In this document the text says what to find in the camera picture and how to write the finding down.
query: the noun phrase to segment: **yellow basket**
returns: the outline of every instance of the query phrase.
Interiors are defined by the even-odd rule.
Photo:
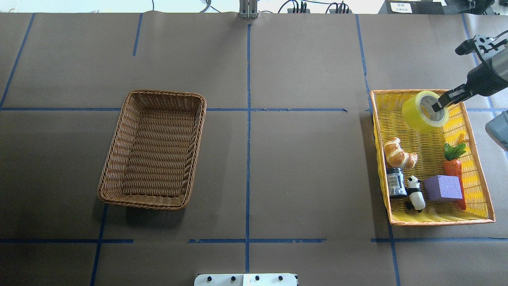
[[[449,108],[450,119],[443,128],[434,129],[429,133],[418,133],[405,123],[402,105],[420,91],[370,92],[373,104],[377,169],[390,223],[393,225],[458,225],[495,222],[494,209],[464,104],[461,102]],[[431,91],[442,95],[446,90]],[[435,175],[444,175],[443,145],[446,142],[451,145],[465,142],[466,153],[460,157],[460,160],[466,210],[461,210],[455,202],[428,202],[423,184],[422,193],[427,206],[421,213],[408,210],[402,199],[390,199],[387,192],[387,164],[383,146],[392,137],[400,138],[400,145],[405,151],[418,154],[416,166],[413,169],[404,170],[404,177],[415,175],[421,180]]]

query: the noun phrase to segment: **white bracket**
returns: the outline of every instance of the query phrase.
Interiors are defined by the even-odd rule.
[[[240,18],[257,18],[258,0],[240,0]]]
[[[200,274],[194,286],[298,286],[298,279],[290,273]]]

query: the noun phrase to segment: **toy panda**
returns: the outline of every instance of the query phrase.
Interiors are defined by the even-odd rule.
[[[425,208],[425,201],[423,200],[422,190],[420,189],[420,183],[422,182],[422,180],[418,180],[415,176],[411,176],[407,179],[409,188],[406,189],[406,192],[412,203],[412,206],[409,207],[409,204],[411,203],[407,202],[407,208],[412,209],[414,207],[414,209],[419,213],[421,213],[422,209]]]

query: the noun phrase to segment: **tape roll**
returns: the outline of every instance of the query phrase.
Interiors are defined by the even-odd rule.
[[[432,105],[439,102],[439,95],[432,91],[422,91],[406,100],[402,106],[402,115],[406,123],[419,133],[428,133],[436,128],[443,127],[450,116],[445,107],[434,112]],[[422,108],[426,109],[429,118],[425,116]]]

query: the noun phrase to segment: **purple foam block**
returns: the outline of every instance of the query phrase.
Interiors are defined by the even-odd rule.
[[[437,175],[424,181],[427,199],[432,202],[453,202],[462,199],[459,177]]]

